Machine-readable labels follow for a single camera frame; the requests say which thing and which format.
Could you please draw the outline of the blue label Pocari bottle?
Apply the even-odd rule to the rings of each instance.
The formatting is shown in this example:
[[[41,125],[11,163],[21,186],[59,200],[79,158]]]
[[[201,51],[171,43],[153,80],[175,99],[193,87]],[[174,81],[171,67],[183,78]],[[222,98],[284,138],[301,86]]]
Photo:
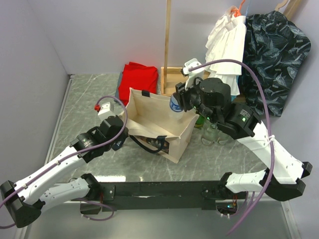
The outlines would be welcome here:
[[[180,120],[183,117],[184,110],[180,108],[178,101],[175,97],[175,93],[173,93],[170,97],[169,107],[170,107],[169,115],[174,120]]]

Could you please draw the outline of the dark green Perrier bottle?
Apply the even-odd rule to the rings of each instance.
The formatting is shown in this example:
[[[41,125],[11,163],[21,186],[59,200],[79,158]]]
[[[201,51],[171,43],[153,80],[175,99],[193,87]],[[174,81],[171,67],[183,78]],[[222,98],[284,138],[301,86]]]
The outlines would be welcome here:
[[[205,123],[205,117],[200,115],[194,125],[195,128],[202,128]]]

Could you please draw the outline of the beige canvas tote bag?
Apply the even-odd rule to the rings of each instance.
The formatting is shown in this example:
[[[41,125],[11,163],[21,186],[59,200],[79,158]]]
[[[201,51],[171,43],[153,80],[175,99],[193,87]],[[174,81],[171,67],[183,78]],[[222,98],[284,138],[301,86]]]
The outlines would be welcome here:
[[[198,119],[194,111],[174,112],[170,108],[170,97],[130,88],[126,128],[143,147],[178,163],[184,153],[193,128]]]

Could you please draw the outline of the clear glass bottle green cap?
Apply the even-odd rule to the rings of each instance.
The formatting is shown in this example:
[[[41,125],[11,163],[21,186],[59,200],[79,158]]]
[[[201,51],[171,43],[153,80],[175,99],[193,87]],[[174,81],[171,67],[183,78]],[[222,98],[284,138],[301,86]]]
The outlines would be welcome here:
[[[217,125],[212,123],[205,123],[202,127],[201,142],[204,145],[211,145],[218,140]]]

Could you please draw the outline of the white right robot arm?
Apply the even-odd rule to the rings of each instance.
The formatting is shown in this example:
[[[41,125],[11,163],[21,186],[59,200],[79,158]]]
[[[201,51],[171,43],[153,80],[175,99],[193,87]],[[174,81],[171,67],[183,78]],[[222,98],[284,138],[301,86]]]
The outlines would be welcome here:
[[[218,78],[197,77],[189,88],[186,83],[176,84],[173,97],[182,110],[197,110],[224,134],[250,149],[267,167],[255,173],[225,173],[218,186],[221,197],[247,191],[287,201],[303,194],[306,185],[302,179],[310,175],[312,165],[289,154],[250,107],[233,103],[227,84]]]

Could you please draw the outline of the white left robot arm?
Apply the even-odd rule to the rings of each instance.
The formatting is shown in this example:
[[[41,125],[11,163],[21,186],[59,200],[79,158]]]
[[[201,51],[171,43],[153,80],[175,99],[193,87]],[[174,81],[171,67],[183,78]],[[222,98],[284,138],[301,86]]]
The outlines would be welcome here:
[[[101,195],[96,178],[84,174],[78,179],[56,186],[65,174],[111,150],[127,137],[127,120],[110,116],[99,126],[78,135],[55,159],[17,182],[5,181],[0,186],[2,206],[13,219],[13,226],[23,228],[41,213],[70,200],[94,200]]]

